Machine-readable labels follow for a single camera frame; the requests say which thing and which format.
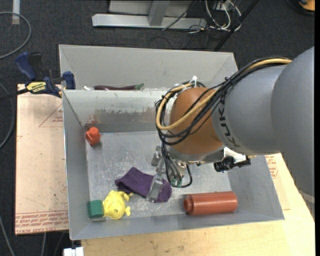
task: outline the small orange object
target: small orange object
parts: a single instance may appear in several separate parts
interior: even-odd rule
[[[85,132],[85,138],[91,146],[97,144],[100,141],[101,134],[97,127],[91,127],[88,131]]]

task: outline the yellow cable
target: yellow cable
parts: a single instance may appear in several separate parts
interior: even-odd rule
[[[283,59],[283,58],[272,58],[272,59],[266,59],[266,60],[262,60],[262,61],[259,61],[251,66],[249,66],[247,69],[245,69],[242,74],[244,72],[247,72],[253,68],[256,68],[258,66],[262,66],[262,65],[267,65],[267,64],[289,64],[291,63],[292,60],[290,59]],[[168,97],[171,96],[174,92],[177,92],[177,91],[180,91],[181,89],[183,89],[184,87],[190,87],[192,84],[188,83],[186,85],[182,85],[182,86],[179,86],[179,87],[176,87],[174,89],[172,89],[169,93],[168,93]],[[186,115],[184,115],[183,117],[181,117],[178,121],[174,122],[173,124],[169,125],[169,126],[163,126],[161,125],[160,123],[160,115],[161,115],[161,112],[162,112],[162,109],[165,105],[165,101],[168,101],[167,98],[163,98],[160,105],[159,105],[159,108],[158,108],[158,111],[156,113],[156,117],[155,117],[155,123],[156,123],[156,126],[160,129],[160,130],[170,130],[170,129],[173,129],[173,128],[176,128],[177,126],[179,126],[181,123],[183,123],[187,118],[189,118],[194,112],[196,112],[199,108],[201,108],[202,106],[204,106],[213,96],[214,94],[216,93],[216,91],[214,91],[213,93],[211,93],[208,97],[206,97],[203,101],[201,101],[198,105],[196,105],[194,108],[192,108]]]
[[[259,61],[253,65],[251,65],[250,67],[248,67],[246,70],[244,70],[243,72],[247,72],[251,69],[254,69],[258,66],[261,66],[261,65],[267,65],[267,64],[289,64],[291,63],[292,60],[291,59],[283,59],[283,58],[271,58],[271,59],[266,59],[266,60],[262,60],[262,61]]]

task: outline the purple cloth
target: purple cloth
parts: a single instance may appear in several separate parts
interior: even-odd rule
[[[153,176],[141,172],[135,167],[132,167],[123,177],[115,180],[115,185],[123,192],[130,194],[131,192],[137,193],[146,197],[149,193]],[[169,182],[162,180],[163,185],[155,203],[166,202],[172,194],[172,188]]]

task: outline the red cylinder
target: red cylinder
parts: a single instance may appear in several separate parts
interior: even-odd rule
[[[183,207],[188,215],[232,213],[238,207],[238,200],[232,191],[188,194]]]

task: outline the wire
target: wire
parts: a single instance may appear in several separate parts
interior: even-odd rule
[[[16,256],[15,253],[14,253],[14,250],[12,249],[11,244],[10,244],[10,242],[9,242],[9,239],[8,239],[8,236],[7,236],[7,233],[6,233],[4,224],[3,224],[3,222],[2,222],[1,215],[0,215],[0,226],[1,226],[2,233],[3,233],[3,235],[4,235],[4,239],[5,239],[6,244],[7,244],[8,248],[9,248],[9,250],[10,250],[11,255],[12,255],[12,256]]]
[[[270,60],[263,60],[260,61],[258,63],[253,64],[252,66],[249,66],[248,68],[246,68],[244,70],[244,72],[249,71],[250,69],[253,69],[257,66],[262,66],[262,65],[266,65],[266,64],[289,64],[291,62],[291,60],[284,60],[282,58],[278,58],[278,59],[270,59]],[[173,94],[174,92],[180,91],[181,89],[183,89],[183,86],[179,86],[173,90],[171,90],[169,93],[170,95]],[[215,95],[215,91],[212,92],[209,96],[207,96],[203,101],[201,101],[197,106],[193,107],[186,115],[184,115],[183,117],[181,117],[178,121],[176,121],[175,123],[169,125],[169,126],[162,126],[160,123],[160,111],[162,110],[164,104],[168,101],[167,98],[164,98],[160,105],[159,105],[159,109],[156,114],[156,126],[160,129],[160,130],[172,130],[173,128],[176,128],[177,126],[179,126],[181,123],[183,123],[187,118],[189,118],[194,112],[196,112],[198,109],[200,109],[201,107],[203,107],[206,103],[208,103],[212,97]]]
[[[42,249],[41,249],[41,256],[45,254],[45,245],[46,245],[47,233],[43,235],[43,242],[42,242]]]
[[[16,15],[16,16],[19,16],[20,18],[22,18],[27,23],[27,25],[29,27],[29,33],[28,33],[28,36],[27,36],[26,40],[18,48],[14,49],[13,51],[11,51],[11,52],[9,52],[9,53],[7,53],[5,55],[0,56],[0,60],[4,59],[4,58],[6,58],[6,57],[8,57],[8,56],[10,56],[10,55],[12,55],[14,53],[16,53],[22,47],[24,47],[28,43],[28,41],[29,41],[29,39],[31,37],[31,33],[32,33],[30,22],[24,16],[22,16],[19,13],[15,13],[15,12],[11,12],[11,11],[2,11],[2,12],[0,12],[0,15],[6,15],[6,14]]]
[[[191,109],[188,109],[188,111],[185,113],[185,115],[182,116],[174,124],[169,125],[169,126],[163,126],[163,125],[159,125],[158,126],[158,124],[162,124],[163,123],[163,119],[165,117],[166,104],[176,94],[180,93],[179,90],[181,90],[182,87],[178,86],[178,87],[175,87],[174,89],[169,90],[165,94],[165,96],[163,96],[163,98],[156,103],[156,128],[157,128],[158,135],[159,135],[161,141],[166,145],[172,146],[172,145],[176,145],[176,144],[180,143],[181,141],[183,141],[188,135],[195,133],[199,129],[199,127],[196,129],[196,131],[193,131],[191,133],[193,127],[200,120],[202,120],[202,118],[207,114],[208,111],[211,110],[211,113],[212,113],[212,111],[218,105],[216,103],[219,102],[220,98],[227,93],[227,91],[229,90],[230,87],[234,86],[238,81],[243,79],[248,74],[256,71],[257,69],[262,69],[262,68],[265,68],[267,66],[289,64],[290,62],[291,62],[290,59],[285,58],[285,57],[279,57],[279,56],[276,56],[276,57],[271,56],[271,57],[265,57],[265,58],[256,59],[256,60],[250,62],[249,64],[247,64],[246,66],[242,67],[240,70],[238,70],[236,73],[234,73],[230,78],[226,77],[226,79],[225,79],[226,81],[225,82],[223,82],[223,83],[221,83],[219,85],[216,85],[216,86],[214,86],[212,88],[209,88],[208,90],[203,92],[203,94],[200,97],[198,97],[196,102],[194,104],[192,104]],[[212,92],[201,103],[197,104],[199,102],[199,100],[209,90],[212,90],[212,89],[217,88],[217,87],[219,87],[219,89],[217,91]],[[173,134],[171,131],[169,131],[170,129],[172,129],[172,127],[175,128],[178,125],[180,125],[182,122],[184,122],[186,117],[189,117],[196,110],[199,110],[200,108],[202,108],[202,109],[198,112],[196,117],[194,117],[193,121],[191,122],[191,124],[187,128],[185,128],[184,130],[182,130],[182,131],[180,131],[180,132],[178,132],[176,134]],[[166,140],[168,138],[179,138],[179,139],[174,141],[174,142],[172,142],[172,141],[169,142],[169,141]]]
[[[253,0],[250,5],[247,7],[247,9],[241,14],[241,16],[237,19],[237,24],[241,24],[245,18],[249,15],[249,13],[252,11],[252,9],[257,5],[259,0]],[[232,33],[237,29],[237,24],[232,25],[231,29],[223,36],[223,38],[220,40],[220,42],[215,47],[214,51],[217,52],[220,50],[220,48],[224,45],[224,43],[228,40],[228,38],[232,35]]]
[[[204,31],[204,30],[205,30],[205,28],[201,25],[192,25],[189,27],[188,30],[185,30],[184,32],[187,32],[190,35],[190,34],[197,34],[197,33]]]
[[[181,20],[181,18],[187,13],[190,11],[190,9],[192,8],[192,6],[194,6],[194,4],[196,3],[196,1],[192,1],[192,3],[189,5],[189,7],[174,21],[172,22],[171,24],[169,24],[168,26],[166,26],[164,29],[162,29],[163,31],[164,30],[167,30],[169,28],[171,28],[174,24],[176,24],[178,21]]]
[[[225,2],[231,4],[231,5],[233,6],[235,12],[238,14],[238,16],[239,16],[239,17],[241,16],[241,12],[240,12],[239,8],[238,8],[232,1],[227,0],[227,1],[225,1]],[[218,6],[219,3],[221,4],[221,2],[218,2],[218,3],[216,4],[214,10],[217,9],[217,6]],[[208,6],[208,1],[207,1],[207,0],[204,1],[204,5],[205,5],[206,13],[209,15],[211,21],[215,24],[215,26],[209,26],[209,28],[210,28],[210,29],[214,29],[214,30],[218,30],[218,31],[229,32],[230,29],[228,29],[228,28],[229,28],[230,25],[231,25],[231,17],[230,17],[230,15],[229,15],[229,13],[228,13],[225,5],[224,5],[224,4],[221,4],[221,7],[220,7],[220,9],[223,10],[223,12],[225,13],[225,15],[226,15],[226,17],[227,17],[227,19],[228,19],[228,24],[223,25],[223,26],[221,26],[220,24],[218,24],[218,22],[213,18],[212,14],[211,14],[211,12],[210,12],[210,10],[209,10],[209,6]],[[241,28],[241,24],[240,24],[234,31],[238,31],[240,28]]]
[[[173,163],[172,159],[170,158],[170,156],[166,150],[166,146],[163,142],[162,142],[162,146],[161,146],[161,153],[162,153],[162,157],[163,157],[164,163],[165,163],[166,178],[167,178],[168,182],[171,184],[171,186],[174,188],[181,188],[181,189],[189,187],[193,182],[193,178],[192,178],[191,171],[189,169],[189,165],[186,166],[187,172],[189,174],[189,183],[186,185],[182,185],[182,186],[174,185],[174,184],[172,184],[172,180],[169,177],[169,169],[171,170],[174,179],[177,179],[177,176],[178,176],[178,180],[182,181],[183,177],[181,176],[180,172],[177,170],[176,165]]]
[[[4,100],[6,100],[6,99],[9,99],[9,98],[11,98],[11,97],[18,96],[18,95],[20,95],[20,94],[25,94],[25,93],[28,93],[28,92],[29,92],[29,90],[28,90],[27,88],[24,88],[24,89],[21,89],[21,90],[12,92],[12,93],[7,94],[7,95],[5,95],[5,96],[1,96],[1,97],[0,97],[0,102],[1,102],[1,101],[4,101]]]
[[[1,82],[0,82],[0,87],[4,90],[4,92],[7,95],[9,94],[7,89],[3,86],[3,84]],[[14,131],[14,127],[15,127],[16,113],[15,113],[14,101],[12,98],[10,98],[10,105],[11,105],[11,112],[12,112],[11,125],[10,125],[9,131],[7,132],[4,140],[0,144],[0,149],[7,143],[8,139],[9,139],[10,135],[12,134],[12,132]]]
[[[53,256],[56,256],[56,254],[57,254],[57,252],[58,252],[59,245],[60,245],[60,243],[61,243],[62,238],[64,237],[64,235],[65,235],[65,233],[63,232],[62,235],[61,235],[60,238],[59,238],[58,243],[56,244],[56,247],[55,247],[54,252],[53,252]]]

